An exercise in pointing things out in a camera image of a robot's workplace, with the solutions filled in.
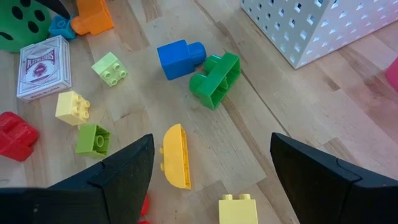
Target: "green toy with holes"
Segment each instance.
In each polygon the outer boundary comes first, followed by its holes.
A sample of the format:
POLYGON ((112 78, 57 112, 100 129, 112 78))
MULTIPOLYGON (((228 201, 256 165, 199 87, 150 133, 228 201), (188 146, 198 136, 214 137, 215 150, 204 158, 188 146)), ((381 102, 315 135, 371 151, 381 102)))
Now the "green toy with holes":
POLYGON ((34 0, 0 1, 0 49, 10 52, 49 36, 49 10, 34 0))

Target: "red duplo brick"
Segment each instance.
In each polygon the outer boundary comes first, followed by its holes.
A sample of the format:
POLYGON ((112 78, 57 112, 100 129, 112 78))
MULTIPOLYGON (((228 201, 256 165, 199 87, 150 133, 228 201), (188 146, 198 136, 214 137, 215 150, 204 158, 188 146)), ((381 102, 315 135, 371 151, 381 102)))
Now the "red duplo brick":
POLYGON ((387 68, 386 78, 390 85, 398 91, 398 58, 387 68))
POLYGON ((13 112, 0 115, 0 155, 22 162, 33 152, 39 132, 13 112))

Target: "yellow duplo brick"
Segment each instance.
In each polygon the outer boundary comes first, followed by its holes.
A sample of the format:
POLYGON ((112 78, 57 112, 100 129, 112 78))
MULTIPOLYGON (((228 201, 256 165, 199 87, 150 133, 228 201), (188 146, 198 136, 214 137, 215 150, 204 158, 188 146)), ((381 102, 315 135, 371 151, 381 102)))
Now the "yellow duplo brick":
POLYGON ((89 117, 89 107, 90 102, 74 91, 60 93, 55 116, 72 126, 84 124, 89 117))
POLYGON ((249 194, 241 194, 234 200, 232 195, 223 195, 218 201, 220 224, 258 224, 256 200, 249 194))

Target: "white plastic bin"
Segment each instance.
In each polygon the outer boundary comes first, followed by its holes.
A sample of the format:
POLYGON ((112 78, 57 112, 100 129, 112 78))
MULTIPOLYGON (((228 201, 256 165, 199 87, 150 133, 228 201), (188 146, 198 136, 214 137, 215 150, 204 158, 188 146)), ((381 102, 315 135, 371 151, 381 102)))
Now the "white plastic bin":
POLYGON ((240 1, 294 68, 398 20, 398 0, 240 1))

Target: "lego duplo brick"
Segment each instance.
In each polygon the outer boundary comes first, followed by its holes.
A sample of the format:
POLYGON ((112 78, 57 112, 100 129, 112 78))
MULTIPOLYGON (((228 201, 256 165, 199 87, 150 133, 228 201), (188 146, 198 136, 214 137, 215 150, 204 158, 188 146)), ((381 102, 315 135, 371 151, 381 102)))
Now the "lego duplo brick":
POLYGON ((258 224, 256 200, 249 194, 241 194, 236 200, 232 195, 223 195, 218 210, 220 224, 258 224))
POLYGON ((55 116, 72 126, 84 124, 90 116, 89 107, 90 102, 74 91, 60 93, 55 116))
POLYGON ((0 115, 0 155, 22 162, 33 152, 39 132, 21 117, 4 112, 0 115))
POLYGON ((75 152, 94 159, 104 158, 108 153, 110 133, 97 124, 80 127, 75 152))
POLYGON ((114 86, 126 77, 127 70, 120 60, 111 52, 97 61, 91 68, 108 84, 114 86))
POLYGON ((179 40, 157 49, 160 64, 168 80, 187 75, 195 71, 195 66, 206 59, 206 50, 202 43, 187 44, 179 40))
POLYGON ((75 31, 70 26, 70 19, 67 20, 62 16, 56 15, 51 22, 49 32, 53 36, 61 35, 65 39, 74 39, 76 37, 75 31))
POLYGON ((181 124, 172 126, 163 138, 160 148, 164 161, 160 168, 174 187, 191 189, 187 136, 181 124))
POLYGON ((189 89, 201 103, 215 110, 241 75, 239 57, 225 53, 222 58, 212 55, 206 59, 205 73, 192 76, 189 89))
POLYGON ((77 0, 79 16, 72 19, 72 29, 80 35, 100 34, 114 27, 105 0, 77 0))

